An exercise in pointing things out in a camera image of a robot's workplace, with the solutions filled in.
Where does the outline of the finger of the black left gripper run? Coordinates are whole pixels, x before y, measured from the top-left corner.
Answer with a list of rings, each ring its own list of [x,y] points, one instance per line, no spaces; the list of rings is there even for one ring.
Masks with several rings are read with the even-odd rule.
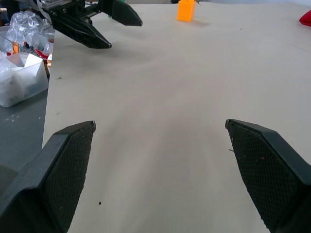
[[[89,22],[82,20],[70,9],[44,9],[51,18],[52,26],[74,41],[91,49],[109,49],[112,44]]]
[[[141,27],[143,25],[137,12],[121,0],[100,0],[100,11],[125,26]]]

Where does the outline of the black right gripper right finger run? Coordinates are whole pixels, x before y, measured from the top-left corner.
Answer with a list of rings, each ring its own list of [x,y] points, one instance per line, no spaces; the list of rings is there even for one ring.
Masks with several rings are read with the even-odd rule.
[[[242,180],[270,233],[311,233],[311,165],[276,131],[227,119]]]

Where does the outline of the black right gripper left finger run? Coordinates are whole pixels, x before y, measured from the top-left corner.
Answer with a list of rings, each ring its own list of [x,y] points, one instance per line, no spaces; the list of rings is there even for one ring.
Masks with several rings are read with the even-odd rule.
[[[0,166],[0,233],[67,233],[84,188],[94,121],[54,133],[20,172]]]

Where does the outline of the red and white small item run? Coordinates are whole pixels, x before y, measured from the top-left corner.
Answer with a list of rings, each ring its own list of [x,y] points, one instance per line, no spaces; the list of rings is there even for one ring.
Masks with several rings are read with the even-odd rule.
[[[44,54],[42,51],[38,50],[38,49],[34,49],[35,54],[44,59],[44,60],[48,60],[49,55]]]

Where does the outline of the crumpled clear plastic bag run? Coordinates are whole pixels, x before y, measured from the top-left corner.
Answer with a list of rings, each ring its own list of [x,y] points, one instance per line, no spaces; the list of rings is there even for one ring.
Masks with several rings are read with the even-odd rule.
[[[34,49],[49,53],[52,51],[51,45],[44,34],[44,29],[47,26],[48,23],[36,13],[20,11],[12,15],[6,38],[20,45],[26,42]]]

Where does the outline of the yellow building block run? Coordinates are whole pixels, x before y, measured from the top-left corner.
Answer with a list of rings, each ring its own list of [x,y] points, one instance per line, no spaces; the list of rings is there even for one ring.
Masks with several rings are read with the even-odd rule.
[[[196,8],[196,0],[179,0],[177,10],[177,20],[191,22]]]

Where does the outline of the white translucent plastic container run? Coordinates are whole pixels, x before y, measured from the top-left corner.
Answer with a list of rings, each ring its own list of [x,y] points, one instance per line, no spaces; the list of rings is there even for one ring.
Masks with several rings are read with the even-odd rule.
[[[0,106],[11,107],[48,89],[43,59],[18,53],[0,59]]]

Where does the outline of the red object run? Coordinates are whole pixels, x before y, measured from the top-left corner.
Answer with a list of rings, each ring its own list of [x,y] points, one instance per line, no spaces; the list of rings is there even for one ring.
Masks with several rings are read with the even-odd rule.
[[[302,25],[311,27],[311,10],[306,12],[299,20]]]

